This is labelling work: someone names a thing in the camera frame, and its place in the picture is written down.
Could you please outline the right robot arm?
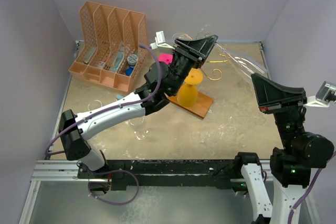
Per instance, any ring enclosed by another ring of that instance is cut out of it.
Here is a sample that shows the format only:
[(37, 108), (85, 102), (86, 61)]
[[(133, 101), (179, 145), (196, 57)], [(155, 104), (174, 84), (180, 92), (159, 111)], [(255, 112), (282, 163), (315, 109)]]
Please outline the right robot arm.
[(319, 173), (335, 157), (333, 143), (304, 128), (307, 107), (327, 108), (335, 102), (335, 84), (324, 82), (315, 96), (304, 88), (282, 86), (253, 73), (259, 110), (272, 114), (283, 148), (275, 147), (269, 160), (274, 199), (269, 199), (261, 162), (255, 153), (239, 152), (234, 173), (243, 177), (253, 208), (253, 223), (298, 223), (301, 203), (311, 192)]

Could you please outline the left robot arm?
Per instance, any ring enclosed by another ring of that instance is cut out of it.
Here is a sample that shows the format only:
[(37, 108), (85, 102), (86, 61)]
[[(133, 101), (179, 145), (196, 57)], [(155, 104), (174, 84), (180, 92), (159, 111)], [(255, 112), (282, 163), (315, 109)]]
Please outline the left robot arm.
[(96, 178), (107, 174), (108, 164), (103, 152), (90, 146), (88, 141), (110, 127), (150, 115), (168, 105), (168, 98), (177, 95), (193, 68), (199, 69), (205, 63), (218, 39), (216, 35), (194, 40), (176, 38), (171, 46), (163, 35), (157, 32), (154, 43), (139, 46), (151, 54), (156, 49), (171, 54), (173, 59), (169, 65), (155, 58), (144, 76), (145, 83), (134, 92), (92, 111), (75, 114), (67, 110), (61, 115), (59, 138), (66, 159), (80, 161)]

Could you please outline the yellow plastic wine glass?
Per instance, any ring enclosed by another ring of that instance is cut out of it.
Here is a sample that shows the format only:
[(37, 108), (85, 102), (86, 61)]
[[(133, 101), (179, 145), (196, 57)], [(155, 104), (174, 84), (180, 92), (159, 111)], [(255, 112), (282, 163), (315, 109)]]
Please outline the yellow plastic wine glass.
[(202, 80), (202, 72), (192, 68), (177, 93), (177, 102), (179, 105), (188, 108), (196, 104), (198, 97), (197, 85), (200, 84)]

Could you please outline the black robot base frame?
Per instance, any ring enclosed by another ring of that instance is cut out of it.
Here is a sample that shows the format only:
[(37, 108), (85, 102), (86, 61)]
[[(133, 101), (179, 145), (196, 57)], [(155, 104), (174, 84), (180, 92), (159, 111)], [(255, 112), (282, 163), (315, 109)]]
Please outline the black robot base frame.
[(107, 180), (114, 191), (136, 185), (247, 191), (247, 184), (238, 169), (239, 161), (233, 159), (108, 160), (107, 163), (105, 172), (117, 172), (112, 175), (103, 175), (102, 171), (92, 173), (83, 164), (78, 164), (78, 177), (90, 182)]

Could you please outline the pink plastic wine glass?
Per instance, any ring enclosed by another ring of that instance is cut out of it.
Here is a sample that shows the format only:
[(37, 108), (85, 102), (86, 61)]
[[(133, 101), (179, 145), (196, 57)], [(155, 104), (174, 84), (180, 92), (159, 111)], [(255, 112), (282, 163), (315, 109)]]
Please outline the pink plastic wine glass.
[(159, 55), (159, 58), (158, 60), (160, 62), (164, 62), (166, 63), (167, 65), (171, 64), (172, 61), (173, 61), (173, 55), (172, 54), (166, 54), (166, 53), (162, 53)]

